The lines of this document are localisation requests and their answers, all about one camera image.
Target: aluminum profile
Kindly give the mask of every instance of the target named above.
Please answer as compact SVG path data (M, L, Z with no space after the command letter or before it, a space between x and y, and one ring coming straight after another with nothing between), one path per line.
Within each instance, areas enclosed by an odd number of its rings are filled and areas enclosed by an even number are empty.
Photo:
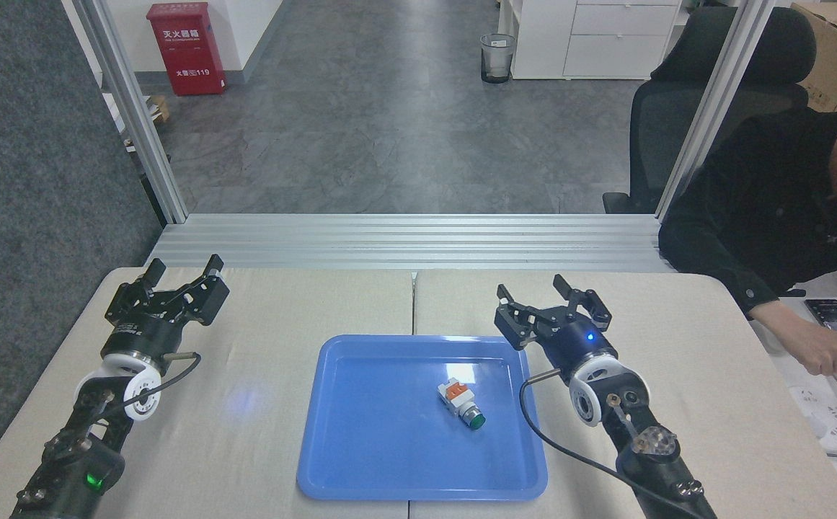
M202 267L672 272L652 214L191 214L151 256Z

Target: white power outlet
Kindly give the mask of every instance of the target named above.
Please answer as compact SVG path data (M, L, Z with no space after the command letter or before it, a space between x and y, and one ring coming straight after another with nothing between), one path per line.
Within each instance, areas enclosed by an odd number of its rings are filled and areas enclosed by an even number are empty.
M812 432L827 453L837 453L837 398L830 392L803 386L789 388Z

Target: black jacket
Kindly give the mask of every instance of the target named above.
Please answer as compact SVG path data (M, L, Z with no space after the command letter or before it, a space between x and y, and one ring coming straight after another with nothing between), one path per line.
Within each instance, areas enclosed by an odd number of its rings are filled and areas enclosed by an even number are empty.
M712 276L744 312L837 270L828 161L837 112L752 117L710 154L659 232L681 272Z

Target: man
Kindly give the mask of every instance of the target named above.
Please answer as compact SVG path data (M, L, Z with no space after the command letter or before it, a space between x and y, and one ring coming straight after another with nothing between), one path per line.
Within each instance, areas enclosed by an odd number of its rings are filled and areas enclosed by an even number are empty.
M837 373L837 332L778 299L837 270L837 112L739 125L672 204L659 248L675 269L721 280L808 372Z

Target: white wall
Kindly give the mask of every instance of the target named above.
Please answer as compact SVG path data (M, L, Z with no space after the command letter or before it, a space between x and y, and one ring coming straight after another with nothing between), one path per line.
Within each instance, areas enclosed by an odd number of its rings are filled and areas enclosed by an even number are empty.
M162 72L165 65L161 61L159 46L152 35L152 26L146 19L152 4L168 4L159 0L105 0L114 17L114 23L120 39L135 72ZM210 21L213 35L220 50L224 70L242 70L254 47L264 34L264 30L273 19L282 0L208 0ZM79 36L79 42L85 55L99 78L97 60L88 43L75 7L71 0L63 0L63 6L72 26Z

